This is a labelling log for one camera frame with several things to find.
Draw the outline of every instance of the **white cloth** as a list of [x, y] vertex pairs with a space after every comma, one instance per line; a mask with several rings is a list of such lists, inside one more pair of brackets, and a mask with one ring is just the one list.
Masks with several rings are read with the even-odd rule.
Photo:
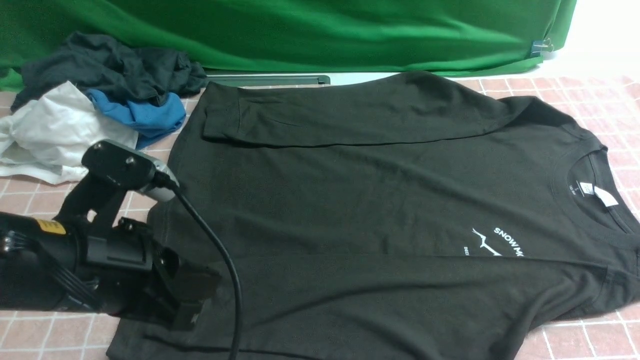
[[87, 173], [84, 152], [106, 138], [135, 149], [138, 133], [99, 113], [67, 81], [0, 118], [0, 176], [22, 174], [51, 184], [78, 181]]

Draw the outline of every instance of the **pink tile floor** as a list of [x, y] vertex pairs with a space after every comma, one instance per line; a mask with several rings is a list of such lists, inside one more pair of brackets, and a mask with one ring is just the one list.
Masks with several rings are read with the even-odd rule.
[[[482, 79], [460, 81], [494, 98], [533, 95], [576, 118], [610, 148], [626, 203], [640, 215], [640, 83], [616, 78]], [[14, 94], [0, 93], [0, 117]], [[183, 101], [190, 114], [198, 97]], [[177, 135], [146, 151], [167, 159]], [[0, 211], [51, 218], [73, 184], [51, 186], [0, 178]], [[130, 195], [120, 215], [145, 220], [153, 201]], [[1, 360], [105, 360], [118, 320], [106, 315], [0, 311]], [[640, 359], [640, 304], [600, 318], [549, 323], [527, 337], [518, 360]]]

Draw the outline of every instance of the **white printed logo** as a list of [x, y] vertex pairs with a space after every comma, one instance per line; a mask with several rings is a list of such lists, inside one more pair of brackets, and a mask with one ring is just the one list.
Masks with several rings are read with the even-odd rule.
[[[478, 235], [480, 237], [480, 248], [481, 249], [488, 250], [489, 252], [491, 252], [493, 254], [493, 256], [502, 256], [501, 253], [497, 252], [494, 248], [492, 248], [489, 245], [487, 245], [486, 236], [485, 235], [482, 235], [481, 233], [479, 233], [475, 229], [472, 229], [472, 230], [473, 230], [474, 234], [476, 234], [476, 235]], [[509, 243], [511, 248], [515, 251], [516, 256], [524, 257], [524, 253], [522, 252], [522, 249], [520, 248], [520, 246], [518, 245], [516, 240], [511, 235], [509, 235], [508, 233], [504, 232], [499, 227], [496, 227], [493, 230], [493, 232], [498, 234], [498, 235], [500, 235], [503, 239], [505, 239]], [[469, 250], [468, 250], [467, 247], [465, 247], [465, 255], [469, 256]]]
[[480, 247], [481, 248], [485, 248], [485, 249], [489, 250], [493, 254], [493, 256], [502, 256], [499, 252], [497, 252], [492, 247], [490, 247], [489, 245], [486, 244], [486, 236], [485, 235], [482, 235], [481, 233], [477, 232], [475, 229], [472, 229], [472, 230], [474, 231], [474, 234], [480, 236], [480, 240], [481, 240]]
[[511, 245], [511, 247], [513, 247], [513, 250], [515, 250], [516, 256], [523, 256], [524, 257], [524, 254], [522, 253], [522, 250], [520, 250], [520, 246], [518, 245], [516, 240], [511, 235], [505, 233], [499, 227], [496, 227], [493, 230], [493, 232], [498, 234], [498, 235], [500, 235], [503, 239], [505, 239], [505, 240], [507, 240], [509, 242], [509, 245]]

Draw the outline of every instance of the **yellow label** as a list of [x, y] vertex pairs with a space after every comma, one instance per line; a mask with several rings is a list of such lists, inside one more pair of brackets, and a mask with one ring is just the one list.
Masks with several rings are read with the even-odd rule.
[[57, 221], [40, 220], [38, 218], [36, 219], [36, 221], [38, 222], [38, 225], [40, 225], [40, 228], [42, 229], [42, 231], [46, 231], [47, 233], [58, 234], [58, 235], [67, 234], [67, 231], [62, 226], [62, 224]]

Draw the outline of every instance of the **shirt sleeve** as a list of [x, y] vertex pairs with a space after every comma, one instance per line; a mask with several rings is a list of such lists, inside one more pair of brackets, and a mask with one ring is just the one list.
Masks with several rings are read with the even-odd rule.
[[247, 90], [211, 84], [203, 136], [273, 147], [381, 145], [482, 135], [535, 97], [500, 101], [428, 72], [325, 88]]

